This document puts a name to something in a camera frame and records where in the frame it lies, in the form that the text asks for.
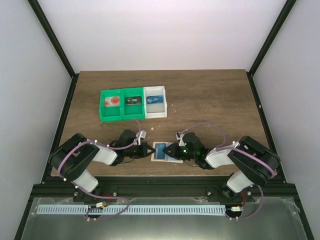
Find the pink leather card holder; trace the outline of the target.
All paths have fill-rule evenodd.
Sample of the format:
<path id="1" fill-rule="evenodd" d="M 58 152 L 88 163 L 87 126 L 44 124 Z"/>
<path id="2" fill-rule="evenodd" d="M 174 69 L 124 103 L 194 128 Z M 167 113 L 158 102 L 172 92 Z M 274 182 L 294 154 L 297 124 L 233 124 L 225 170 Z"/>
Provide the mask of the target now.
<path id="1" fill-rule="evenodd" d="M 164 152 L 164 148 L 168 147 L 171 144 L 172 142 L 153 142 L 152 147 L 154 148 L 155 152 L 151 154 L 151 161 L 182 164 L 183 160 L 170 157 Z"/>

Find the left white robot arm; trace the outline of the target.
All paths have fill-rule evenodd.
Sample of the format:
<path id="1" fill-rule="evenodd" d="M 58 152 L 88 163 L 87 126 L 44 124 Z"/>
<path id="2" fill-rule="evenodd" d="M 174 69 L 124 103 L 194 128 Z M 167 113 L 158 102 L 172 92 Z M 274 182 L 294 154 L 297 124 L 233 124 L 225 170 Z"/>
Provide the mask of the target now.
<path id="1" fill-rule="evenodd" d="M 148 143 L 142 142 L 145 137 L 144 130 L 135 133 L 126 129 L 119 139 L 109 145 L 103 145 L 77 133 L 51 153 L 48 162 L 64 181 L 72 182 L 82 190 L 92 193 L 99 182 L 87 170 L 89 164 L 98 162 L 114 167 L 122 164 L 125 158 L 146 158 L 156 150 Z"/>

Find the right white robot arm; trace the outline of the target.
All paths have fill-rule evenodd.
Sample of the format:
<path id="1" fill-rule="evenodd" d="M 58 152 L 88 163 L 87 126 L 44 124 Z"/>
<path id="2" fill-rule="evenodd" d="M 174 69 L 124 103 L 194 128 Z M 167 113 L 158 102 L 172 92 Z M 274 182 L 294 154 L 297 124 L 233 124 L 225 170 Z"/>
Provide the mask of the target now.
<path id="1" fill-rule="evenodd" d="M 206 148 L 193 132 L 178 133 L 177 138 L 179 142 L 168 144 L 160 152 L 176 160 L 194 160 L 203 170 L 229 165 L 238 168 L 220 188 L 229 200 L 236 198 L 247 187 L 264 186 L 276 176 L 281 162 L 275 152 L 247 135 L 231 145 L 212 149 Z"/>

